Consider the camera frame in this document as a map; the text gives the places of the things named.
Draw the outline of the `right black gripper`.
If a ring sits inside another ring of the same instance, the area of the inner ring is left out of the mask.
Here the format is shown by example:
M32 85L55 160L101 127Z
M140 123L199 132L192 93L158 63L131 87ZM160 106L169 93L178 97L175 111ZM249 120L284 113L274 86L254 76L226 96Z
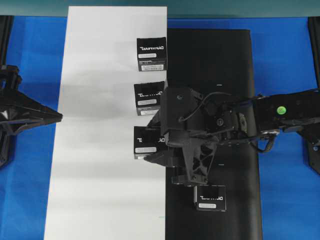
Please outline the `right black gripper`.
M230 107L212 104L195 108L184 122L197 111L204 114L204 132L169 130L164 134L168 150L147 155L144 160L167 168L176 168L171 178L175 185L206 185L219 146L241 143L250 132L250 110L245 107ZM161 129L161 110L152 117L148 129Z

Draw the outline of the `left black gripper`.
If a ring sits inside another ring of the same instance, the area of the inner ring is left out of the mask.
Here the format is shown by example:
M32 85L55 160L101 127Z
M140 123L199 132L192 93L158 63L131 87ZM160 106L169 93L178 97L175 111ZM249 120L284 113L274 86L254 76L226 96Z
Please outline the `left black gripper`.
M61 113L20 92L18 87L21 82L17 66L0 66L1 136L16 136L25 130L59 123L63 119Z

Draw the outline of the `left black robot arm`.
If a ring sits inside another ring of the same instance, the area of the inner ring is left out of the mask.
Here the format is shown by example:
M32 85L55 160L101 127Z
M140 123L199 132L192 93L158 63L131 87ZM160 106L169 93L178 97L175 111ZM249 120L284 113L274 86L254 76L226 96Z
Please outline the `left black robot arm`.
M22 77L16 65L6 64L14 17L0 17L0 167L10 162L15 136L35 127L59 123L63 115L19 91Z

